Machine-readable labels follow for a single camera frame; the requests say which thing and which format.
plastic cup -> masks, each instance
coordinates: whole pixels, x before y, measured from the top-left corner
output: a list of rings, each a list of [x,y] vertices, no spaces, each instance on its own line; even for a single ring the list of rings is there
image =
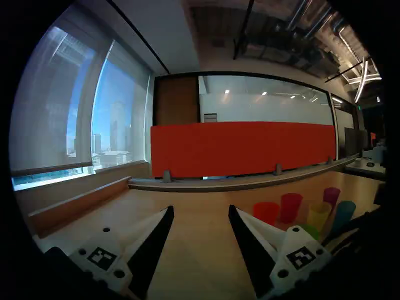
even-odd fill
[[[279,215],[280,206],[274,202],[259,202],[253,206],[253,216],[274,226]]]
[[[331,204],[327,202],[310,204],[308,206],[307,225],[310,225],[318,230],[318,232],[321,232],[329,217],[331,209]]]
[[[328,202],[332,206],[330,213],[334,211],[340,193],[341,190],[336,187],[328,187],[323,191],[323,201]]]
[[[339,202],[336,208],[336,215],[334,216],[331,233],[334,233],[343,227],[347,222],[352,219],[353,213],[356,210],[356,204],[352,201]]]
[[[315,227],[308,224],[301,224],[300,227],[303,228],[306,232],[308,232],[308,234],[312,236],[315,240],[318,241],[318,239],[320,238],[320,233]]]
[[[303,196],[298,193],[287,193],[280,198],[280,221],[288,224],[295,221],[302,204]]]

ceiling light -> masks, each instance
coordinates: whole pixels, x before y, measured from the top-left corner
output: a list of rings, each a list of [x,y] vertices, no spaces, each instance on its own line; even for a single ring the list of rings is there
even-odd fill
[[[338,98],[332,97],[332,99],[335,100],[336,102],[343,103],[343,101],[339,100]]]
[[[368,71],[368,60],[362,58],[363,66],[362,66],[362,74],[361,74],[361,82],[359,83],[357,94],[355,95],[354,103],[357,103],[360,99],[361,92],[363,91],[364,84],[366,83],[366,76]]]
[[[382,77],[372,77],[372,78],[367,78],[365,81],[381,80],[381,79],[382,79]],[[354,84],[358,84],[359,82],[361,82],[361,79],[357,80],[357,81],[349,82],[348,84],[354,85]]]

recessed light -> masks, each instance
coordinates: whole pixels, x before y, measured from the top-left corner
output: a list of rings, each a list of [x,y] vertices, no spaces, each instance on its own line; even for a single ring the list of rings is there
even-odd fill
[[[339,100],[338,98],[332,97],[332,99],[335,100],[336,102],[343,103],[343,101]]]

yellow cup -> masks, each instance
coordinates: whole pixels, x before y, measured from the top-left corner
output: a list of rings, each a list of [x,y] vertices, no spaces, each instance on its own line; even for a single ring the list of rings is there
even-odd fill
[[[331,209],[331,204],[327,202],[310,204],[308,206],[307,224],[316,228],[318,232],[321,232]]]

skyscraper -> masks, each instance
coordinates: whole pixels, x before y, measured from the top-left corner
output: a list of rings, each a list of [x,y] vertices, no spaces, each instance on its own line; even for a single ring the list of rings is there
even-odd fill
[[[110,110],[109,144],[111,151],[126,150],[125,105],[115,101]]]
[[[102,152],[102,135],[100,133],[95,133],[91,135],[91,152]]]

